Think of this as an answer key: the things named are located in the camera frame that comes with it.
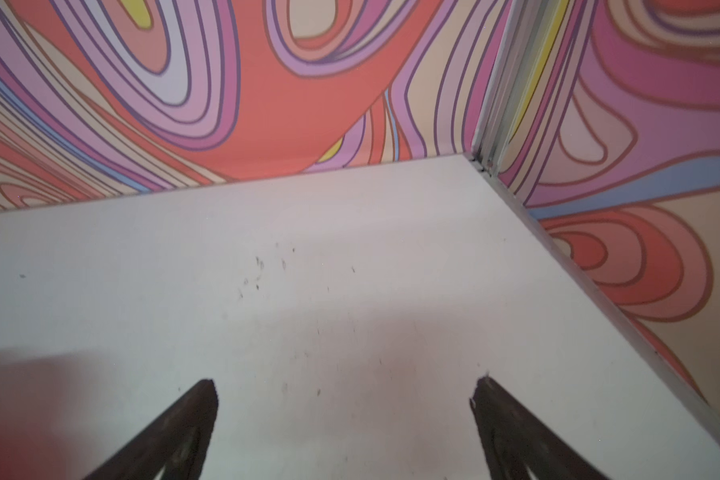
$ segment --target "white tabletop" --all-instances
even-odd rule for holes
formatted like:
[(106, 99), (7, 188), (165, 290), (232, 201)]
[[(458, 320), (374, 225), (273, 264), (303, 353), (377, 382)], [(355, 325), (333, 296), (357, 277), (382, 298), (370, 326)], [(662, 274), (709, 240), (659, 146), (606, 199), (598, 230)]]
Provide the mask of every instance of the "white tabletop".
[(18, 478), (82, 477), (204, 377), (204, 478), (488, 478), (486, 371), (614, 480), (720, 480), (717, 444), (461, 157), (0, 214)]

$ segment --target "blue wavy stripe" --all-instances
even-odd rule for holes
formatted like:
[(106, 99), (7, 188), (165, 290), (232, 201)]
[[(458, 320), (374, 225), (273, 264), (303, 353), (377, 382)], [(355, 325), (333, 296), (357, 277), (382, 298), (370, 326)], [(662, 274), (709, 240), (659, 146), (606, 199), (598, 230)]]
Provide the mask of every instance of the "blue wavy stripe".
[(398, 137), (398, 123), (394, 121), (392, 104), (389, 103), (389, 90), (384, 90), (384, 100), (387, 101), (389, 119), (392, 122), (392, 143), (394, 145), (394, 161), (400, 160), (400, 138)]
[(700, 157), (674, 164), (591, 197), (531, 208), (528, 212), (537, 220), (543, 220), (719, 186), (720, 156)]
[(32, 110), (29, 110), (29, 108), (22, 102), (16, 95), (14, 95), (14, 92), (12, 92), (8, 86), (6, 86), (1, 80), (0, 80), (0, 95), (3, 97), (3, 99), (11, 104), (14, 108), (19, 110), (29, 122), (32, 123), (36, 128), (41, 130), (43, 133), (45, 133), (48, 137), (54, 139), (56, 143), (61, 146), (63, 149), (65, 149), (70, 154), (74, 155), (75, 157), (81, 159), (83, 162), (91, 166), (92, 168), (97, 169), (101, 173), (108, 175), (109, 177), (115, 178), (119, 182), (128, 185), (129, 187), (134, 188), (135, 190), (145, 193), (151, 191), (149, 188), (144, 187), (143, 185), (133, 181), (131, 178), (126, 177), (125, 175), (121, 174), (120, 172), (117, 172), (106, 165), (102, 164), (95, 158), (92, 158), (85, 152), (83, 152), (81, 149), (75, 147), (72, 145), (69, 141), (67, 141), (66, 138), (59, 135), (56, 130), (52, 129), (48, 124), (46, 124), (42, 119), (40, 119)]

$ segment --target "colorful wall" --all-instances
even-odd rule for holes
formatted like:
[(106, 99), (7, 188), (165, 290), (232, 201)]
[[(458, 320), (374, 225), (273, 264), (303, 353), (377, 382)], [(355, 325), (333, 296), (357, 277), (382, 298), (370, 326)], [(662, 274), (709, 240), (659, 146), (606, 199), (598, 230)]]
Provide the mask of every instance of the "colorful wall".
[(720, 0), (563, 1), (500, 179), (720, 414)]
[(0, 0), (0, 210), (465, 151), (505, 0)]

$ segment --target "swirl pattern wallpaper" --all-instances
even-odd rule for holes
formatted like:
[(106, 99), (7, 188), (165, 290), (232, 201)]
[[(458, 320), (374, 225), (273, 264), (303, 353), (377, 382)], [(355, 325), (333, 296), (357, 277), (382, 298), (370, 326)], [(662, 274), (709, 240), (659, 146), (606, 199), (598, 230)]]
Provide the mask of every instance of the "swirl pattern wallpaper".
[(505, 0), (0, 0), (0, 210), (462, 152)]
[(720, 0), (562, 1), (500, 179), (720, 414)]

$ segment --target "yellow shape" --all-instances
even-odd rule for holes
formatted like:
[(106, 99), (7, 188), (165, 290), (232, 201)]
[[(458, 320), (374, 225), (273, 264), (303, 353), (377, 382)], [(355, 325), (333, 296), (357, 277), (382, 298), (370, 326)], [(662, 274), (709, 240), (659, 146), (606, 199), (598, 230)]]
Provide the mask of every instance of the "yellow shape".
[(328, 151), (325, 152), (322, 157), (320, 157), (320, 160), (317, 160), (317, 163), (321, 164), (324, 161), (332, 159), (333, 156), (336, 155), (338, 149), (342, 147), (343, 143), (344, 137), (341, 137), (336, 143), (333, 144), (333, 147), (330, 147)]
[(528, 104), (530, 103), (530, 99), (534, 96), (536, 84), (539, 83), (541, 72), (544, 71), (544, 66), (547, 64), (547, 59), (549, 58), (552, 46), (554, 45), (554, 40), (558, 33), (562, 34), (562, 32), (560, 32), (560, 27), (562, 26), (561, 24), (563, 23), (563, 18), (565, 17), (565, 11), (567, 8), (568, 0), (563, 0), (562, 2), (557, 3), (557, 10), (552, 17), (550, 29), (547, 31), (547, 37), (544, 40), (541, 50), (539, 51), (539, 56), (536, 60), (536, 64), (534, 65), (534, 70), (530, 74), (530, 80), (528, 81), (528, 85), (526, 86), (523, 95), (523, 101), (520, 105), (519, 115), (515, 117), (514, 125), (512, 126), (512, 136), (514, 136), (514, 134), (518, 131), (520, 122), (525, 116), (525, 111), (528, 110)]
[(137, 27), (143, 30), (152, 28), (152, 15), (144, 0), (120, 0), (120, 4)]

